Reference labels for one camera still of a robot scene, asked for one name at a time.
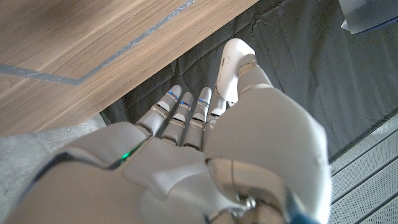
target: robot finger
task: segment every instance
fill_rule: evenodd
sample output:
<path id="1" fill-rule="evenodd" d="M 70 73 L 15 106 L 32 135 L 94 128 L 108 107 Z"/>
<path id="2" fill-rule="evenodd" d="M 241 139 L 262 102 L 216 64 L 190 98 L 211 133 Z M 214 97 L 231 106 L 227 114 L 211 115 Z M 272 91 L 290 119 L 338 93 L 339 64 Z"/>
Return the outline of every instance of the robot finger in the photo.
<path id="1" fill-rule="evenodd" d="M 168 117 L 182 93 L 179 85 L 173 86 L 150 110 L 137 121 L 139 127 L 149 136 L 155 136 L 160 126 Z"/>
<path id="2" fill-rule="evenodd" d="M 205 128 L 206 117 L 210 105 L 211 89 L 204 87 L 200 92 L 197 106 L 193 112 L 190 125 L 187 129 L 183 145 L 201 151 L 203 130 Z"/>
<path id="3" fill-rule="evenodd" d="M 189 122 L 188 115 L 191 110 L 192 101 L 193 96 L 191 93 L 185 93 L 182 96 L 174 116 L 160 137 L 162 140 L 177 146 L 179 145 L 183 130 L 187 122 Z"/>
<path id="4" fill-rule="evenodd" d="M 208 109 L 208 115 L 206 118 L 205 130 L 203 133 L 203 146 L 206 144 L 207 139 L 211 135 L 211 132 L 214 128 L 214 125 L 217 122 L 217 119 L 225 112 L 226 109 L 226 100 L 222 98 L 217 89 L 213 93 L 210 101 L 210 107 Z"/>
<path id="5" fill-rule="evenodd" d="M 245 55 L 238 63 L 238 96 L 259 88 L 272 88 L 265 72 L 257 64 L 254 54 Z"/>

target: wooden table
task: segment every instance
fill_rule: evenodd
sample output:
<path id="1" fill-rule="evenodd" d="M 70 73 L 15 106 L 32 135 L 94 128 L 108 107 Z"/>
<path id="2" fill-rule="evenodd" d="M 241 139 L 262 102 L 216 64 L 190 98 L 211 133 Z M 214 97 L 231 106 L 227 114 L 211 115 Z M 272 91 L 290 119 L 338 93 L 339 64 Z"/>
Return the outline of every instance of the wooden table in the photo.
<path id="1" fill-rule="evenodd" d="M 0 136 L 80 124 L 257 0 L 0 2 Z"/>

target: green indicator light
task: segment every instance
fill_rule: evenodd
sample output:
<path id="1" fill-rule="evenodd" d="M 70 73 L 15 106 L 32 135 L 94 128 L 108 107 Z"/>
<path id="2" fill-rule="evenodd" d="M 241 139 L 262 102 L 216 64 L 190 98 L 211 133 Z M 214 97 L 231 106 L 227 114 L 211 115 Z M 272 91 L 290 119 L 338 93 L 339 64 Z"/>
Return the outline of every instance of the green indicator light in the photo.
<path id="1" fill-rule="evenodd" d="M 131 156 L 132 153 L 133 153 L 134 151 L 136 151 L 136 150 L 142 145 L 142 143 L 139 144 L 139 145 L 138 145 L 137 147 L 135 147 L 134 149 L 132 149 L 131 151 L 125 153 L 122 157 L 120 157 L 121 162 L 125 161 L 129 156 Z"/>
<path id="2" fill-rule="evenodd" d="M 125 155 L 123 155 L 120 159 L 121 160 L 125 160 L 125 159 L 127 159 L 127 157 L 129 157 L 130 156 L 130 152 L 128 152 L 128 153 L 126 153 Z"/>

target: black fabric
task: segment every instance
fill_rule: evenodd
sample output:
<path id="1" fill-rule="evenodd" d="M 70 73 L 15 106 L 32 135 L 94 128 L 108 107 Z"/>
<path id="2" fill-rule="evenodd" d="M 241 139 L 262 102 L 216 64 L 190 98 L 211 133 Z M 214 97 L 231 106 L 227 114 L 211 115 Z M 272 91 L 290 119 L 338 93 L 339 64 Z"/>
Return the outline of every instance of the black fabric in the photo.
<path id="1" fill-rule="evenodd" d="M 134 123 L 175 84 L 195 97 L 213 88 L 223 47 L 237 37 L 325 127 L 331 157 L 398 107 L 398 24 L 351 35 L 343 21 L 335 0 L 261 0 L 101 114 Z"/>

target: gray tape line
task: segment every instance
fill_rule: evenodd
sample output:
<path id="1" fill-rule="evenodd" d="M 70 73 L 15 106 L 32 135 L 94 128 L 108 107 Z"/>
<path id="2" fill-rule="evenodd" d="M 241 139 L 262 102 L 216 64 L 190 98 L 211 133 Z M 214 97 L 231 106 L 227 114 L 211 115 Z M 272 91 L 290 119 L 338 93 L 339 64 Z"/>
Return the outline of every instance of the gray tape line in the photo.
<path id="1" fill-rule="evenodd" d="M 130 48 L 132 48 L 133 46 L 138 44 L 142 39 L 147 37 L 149 34 L 153 33 L 156 29 L 158 29 L 160 26 L 165 24 L 167 21 L 171 20 L 171 18 L 173 18 L 174 16 L 178 15 L 181 11 L 186 9 L 188 6 L 193 4 L 195 1 L 196 0 L 188 0 L 187 2 L 183 3 L 178 8 L 174 9 L 169 15 L 167 15 L 166 17 L 161 19 L 158 23 L 153 25 L 151 28 L 147 29 L 143 34 L 141 34 L 140 36 L 135 38 L 133 41 L 128 43 L 122 49 L 118 50 L 115 54 L 113 54 L 112 56 L 107 58 L 104 62 L 101 62 L 99 65 L 97 65 L 95 68 L 93 68 L 91 71 L 89 71 L 87 74 L 83 75 L 79 79 L 61 77 L 59 75 L 38 72 L 35 70 L 29 70 L 29 69 L 19 68 L 19 67 L 15 67 L 12 65 L 5 65 L 5 64 L 0 64 L 0 73 L 10 74 L 10 75 L 18 75 L 18 76 L 24 77 L 24 78 L 36 78 L 39 80 L 45 80 L 45 81 L 49 81 L 49 82 L 63 83 L 63 84 L 69 84 L 69 85 L 79 85 L 79 84 L 83 83 L 87 78 L 91 77 L 96 72 L 100 71 L 102 68 L 109 65 L 113 60 L 120 57 L 127 50 L 129 50 Z"/>

